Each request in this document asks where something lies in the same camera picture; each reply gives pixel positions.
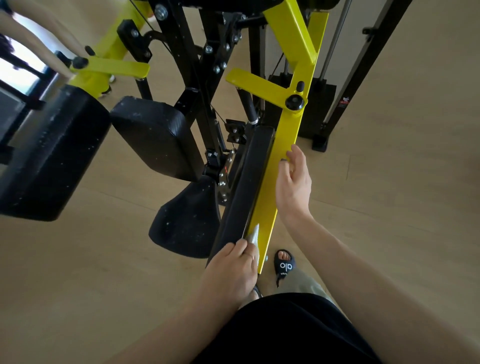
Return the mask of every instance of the silver bolt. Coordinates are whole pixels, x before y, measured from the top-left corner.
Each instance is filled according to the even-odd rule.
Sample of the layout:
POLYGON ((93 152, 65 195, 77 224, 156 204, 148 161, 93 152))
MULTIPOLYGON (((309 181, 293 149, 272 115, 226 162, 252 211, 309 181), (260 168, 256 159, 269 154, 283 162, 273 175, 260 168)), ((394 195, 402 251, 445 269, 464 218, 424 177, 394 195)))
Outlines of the silver bolt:
POLYGON ((168 18, 168 10, 162 4, 157 4, 155 7, 155 18, 162 21, 168 18))

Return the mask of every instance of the yellow metal frame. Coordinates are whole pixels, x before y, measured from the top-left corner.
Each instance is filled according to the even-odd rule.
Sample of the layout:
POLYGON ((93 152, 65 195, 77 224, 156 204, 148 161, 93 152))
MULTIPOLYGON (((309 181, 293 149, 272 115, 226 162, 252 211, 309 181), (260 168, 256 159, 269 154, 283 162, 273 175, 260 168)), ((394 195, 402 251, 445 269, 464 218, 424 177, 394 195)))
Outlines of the yellow metal frame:
POLYGON ((260 225, 258 273, 262 272, 277 213, 274 186, 278 174, 278 163, 281 158, 286 158, 286 152, 296 142, 304 111, 304 108, 298 111, 287 109, 285 100, 290 95, 297 94, 303 97, 305 104, 308 102, 307 96, 328 20, 328 13, 314 12, 307 29, 296 0, 285 0, 280 5, 265 11, 264 15, 288 62, 294 68, 290 87, 284 89, 240 69, 233 69, 226 78, 236 87, 245 89, 283 109, 247 230, 248 235, 257 224, 260 225), (299 81, 305 83, 303 92, 296 90, 299 81))
MULTIPOLYGON (((152 9, 147 1, 134 2, 145 17, 150 16, 152 9)), ((78 73, 70 80, 70 85, 77 86, 97 98, 108 89, 108 80, 112 74, 137 78, 145 78, 148 75, 150 66, 147 63, 123 61, 127 49, 117 34, 117 28, 123 19, 132 19, 138 29, 142 29, 145 24, 145 20, 132 3, 126 1, 107 34, 93 47, 96 55, 88 58, 88 66, 81 70, 72 68, 73 72, 78 73)))

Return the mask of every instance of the gray pants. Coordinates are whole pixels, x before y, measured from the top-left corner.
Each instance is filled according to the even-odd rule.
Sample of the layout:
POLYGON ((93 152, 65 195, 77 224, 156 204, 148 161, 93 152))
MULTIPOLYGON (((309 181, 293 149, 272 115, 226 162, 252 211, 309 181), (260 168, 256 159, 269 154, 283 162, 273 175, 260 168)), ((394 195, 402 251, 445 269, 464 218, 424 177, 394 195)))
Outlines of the gray pants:
POLYGON ((274 294, 277 293, 313 293, 328 299, 331 303, 335 304, 332 298, 325 293, 320 284, 316 282, 312 277, 307 276, 303 271, 298 268, 293 268, 288 272, 287 276, 283 278, 283 282, 280 283, 274 294))

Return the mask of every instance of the wooden floor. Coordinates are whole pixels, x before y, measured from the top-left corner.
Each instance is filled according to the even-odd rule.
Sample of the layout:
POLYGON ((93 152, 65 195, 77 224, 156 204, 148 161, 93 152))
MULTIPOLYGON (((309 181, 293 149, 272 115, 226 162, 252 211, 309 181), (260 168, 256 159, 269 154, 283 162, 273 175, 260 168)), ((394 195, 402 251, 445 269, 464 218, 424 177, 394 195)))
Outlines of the wooden floor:
MULTIPOLYGON (((69 2, 47 2, 72 17, 69 2)), ((112 19, 100 22, 87 6, 91 1, 77 3, 80 15, 69 24, 93 43, 116 7, 109 5, 112 19)), ((478 10, 473 0, 455 7, 446 0, 413 1, 328 151, 313 152, 309 141, 298 141, 318 221, 475 340, 478 10)), ((199 26, 194 16, 192 23, 199 26)), ((201 32, 195 37, 202 44, 201 32)), ((183 89, 180 74, 161 45, 152 51, 154 98, 171 104, 183 89)), ((228 66, 249 68, 246 37, 228 66)), ((123 95, 138 95, 132 80, 119 78, 104 102, 112 107, 123 95)), ((245 120, 237 93, 224 81, 213 105, 223 117, 245 120)), ((185 185, 151 171, 112 129, 57 221, 0 217, 0 362, 99 363, 168 317, 197 284, 205 261, 163 250, 147 232, 158 208, 185 185)), ((280 247, 316 276, 277 221, 270 256, 280 247)), ((260 278, 264 292, 273 290, 272 262, 260 278)))

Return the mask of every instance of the person's left hand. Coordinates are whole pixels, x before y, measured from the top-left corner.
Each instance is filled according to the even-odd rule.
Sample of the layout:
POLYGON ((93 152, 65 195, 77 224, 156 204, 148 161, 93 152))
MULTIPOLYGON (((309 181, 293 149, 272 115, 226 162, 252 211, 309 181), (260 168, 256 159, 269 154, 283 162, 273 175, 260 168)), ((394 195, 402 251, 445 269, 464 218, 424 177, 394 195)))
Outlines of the person's left hand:
POLYGON ((202 274, 192 303, 233 315, 257 282, 258 256, 258 248, 245 239, 225 245, 202 274))

